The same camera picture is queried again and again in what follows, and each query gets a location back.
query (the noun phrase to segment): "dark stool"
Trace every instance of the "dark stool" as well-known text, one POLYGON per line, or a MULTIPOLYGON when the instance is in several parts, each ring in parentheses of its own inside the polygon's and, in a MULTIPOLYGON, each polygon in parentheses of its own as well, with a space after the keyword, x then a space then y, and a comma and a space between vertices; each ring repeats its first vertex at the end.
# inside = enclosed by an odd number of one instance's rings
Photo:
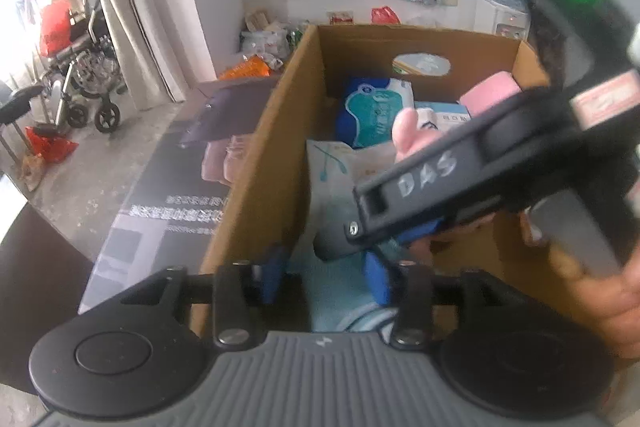
POLYGON ((22 141, 27 145, 27 149, 33 153, 31 143, 29 143, 29 140, 27 140, 27 137, 16 121, 31 110, 30 100, 39 96, 42 89, 43 87, 40 84, 36 84, 11 92, 10 88, 4 82, 0 82, 0 103, 2 104, 0 105, 0 143, 17 164, 20 163, 18 156, 2 137, 2 128, 9 124, 13 125, 15 132, 18 133, 22 141))

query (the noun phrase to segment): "red bag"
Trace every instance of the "red bag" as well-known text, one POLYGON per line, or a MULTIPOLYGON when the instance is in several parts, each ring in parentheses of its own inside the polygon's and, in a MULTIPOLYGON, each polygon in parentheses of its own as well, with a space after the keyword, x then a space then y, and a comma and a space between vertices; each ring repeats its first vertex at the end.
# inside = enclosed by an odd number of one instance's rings
POLYGON ((68 0, 55 1, 42 9, 40 13, 42 17, 42 26, 40 27, 41 55, 51 58, 71 45, 69 10, 71 10, 71 4, 68 0))
POLYGON ((371 9, 372 24, 400 24, 400 19, 396 13, 389 7, 371 9))
POLYGON ((76 150, 78 144, 65 138, 44 138, 35 134, 33 127, 25 127, 27 138, 36 155, 41 155, 46 163, 60 163, 76 150))

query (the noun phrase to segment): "teal label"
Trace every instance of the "teal label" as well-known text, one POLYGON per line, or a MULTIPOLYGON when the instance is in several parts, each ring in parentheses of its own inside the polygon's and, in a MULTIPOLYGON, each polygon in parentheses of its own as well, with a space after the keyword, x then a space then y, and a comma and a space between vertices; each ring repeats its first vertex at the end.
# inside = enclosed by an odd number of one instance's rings
POLYGON ((391 140, 391 128, 402 109, 402 96, 392 90, 362 84, 345 107, 356 121, 353 147, 370 147, 391 140))

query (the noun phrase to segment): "gray floor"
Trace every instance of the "gray floor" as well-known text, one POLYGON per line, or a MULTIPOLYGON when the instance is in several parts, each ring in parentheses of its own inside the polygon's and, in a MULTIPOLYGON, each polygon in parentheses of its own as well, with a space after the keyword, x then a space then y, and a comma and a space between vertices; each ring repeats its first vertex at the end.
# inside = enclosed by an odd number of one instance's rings
MULTIPOLYGON (((99 133, 91 123, 74 130, 68 138, 79 143, 78 149, 61 164, 49 166, 40 186, 30 195, 31 203, 92 261, 130 186, 180 109, 178 104, 166 104, 139 112, 128 94, 115 97, 114 102, 122 113, 120 127, 111 135, 99 133)), ((37 105, 34 117, 42 118, 37 105)), ((26 116, 20 126, 31 121, 32 117, 26 116)), ((22 156, 24 145, 14 130, 5 129, 2 135, 22 156)), ((2 147, 0 169, 17 178, 18 171, 2 147)), ((43 413, 37 397, 0 385, 0 426, 26 427, 43 413)))

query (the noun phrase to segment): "gray ribbed surface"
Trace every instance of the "gray ribbed surface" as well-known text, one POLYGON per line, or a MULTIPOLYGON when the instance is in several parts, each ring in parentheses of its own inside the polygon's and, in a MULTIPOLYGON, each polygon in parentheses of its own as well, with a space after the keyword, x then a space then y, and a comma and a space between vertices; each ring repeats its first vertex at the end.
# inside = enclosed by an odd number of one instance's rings
POLYGON ((52 413, 38 425, 604 427, 606 423, 590 414, 559 422, 498 417, 451 391, 427 357, 387 347, 377 333, 270 333, 255 349, 222 355, 191 396, 162 412, 113 423, 52 413))

